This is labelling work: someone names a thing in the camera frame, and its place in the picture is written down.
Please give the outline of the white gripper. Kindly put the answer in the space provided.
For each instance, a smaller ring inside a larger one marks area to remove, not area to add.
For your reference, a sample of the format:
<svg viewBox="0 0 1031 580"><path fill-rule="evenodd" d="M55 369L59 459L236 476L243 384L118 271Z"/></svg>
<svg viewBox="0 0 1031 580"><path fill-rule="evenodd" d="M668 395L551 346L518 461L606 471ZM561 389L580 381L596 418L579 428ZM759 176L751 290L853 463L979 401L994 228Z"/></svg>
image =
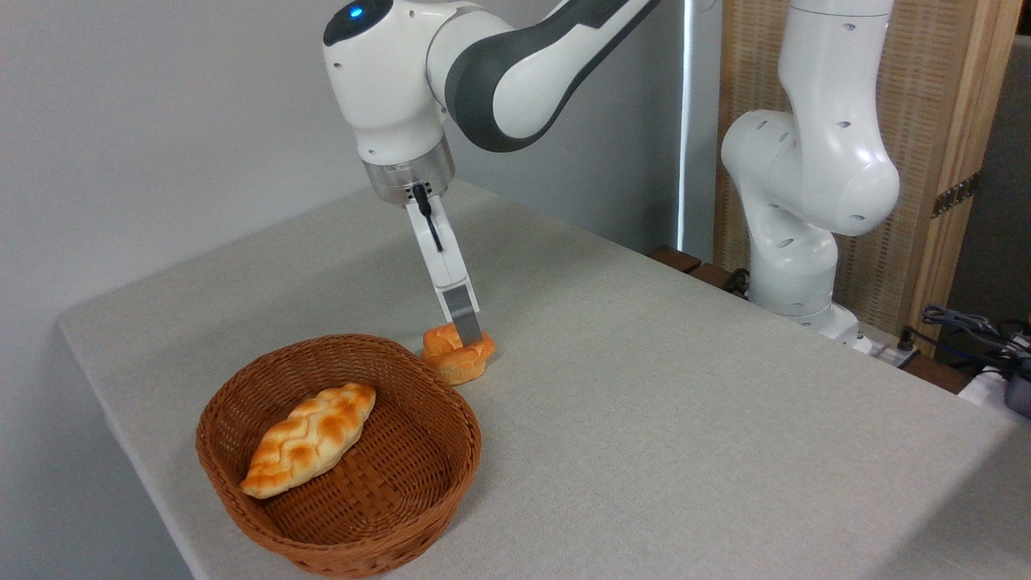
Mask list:
<svg viewBox="0 0 1031 580"><path fill-rule="evenodd" d="M462 346L473 346L483 341L478 322L478 301L469 282L465 260L461 253L452 224L439 196L428 198L430 213L424 216L417 201L406 205L410 223L415 231L415 241L424 258L433 286L448 322L459 334Z"/></svg>

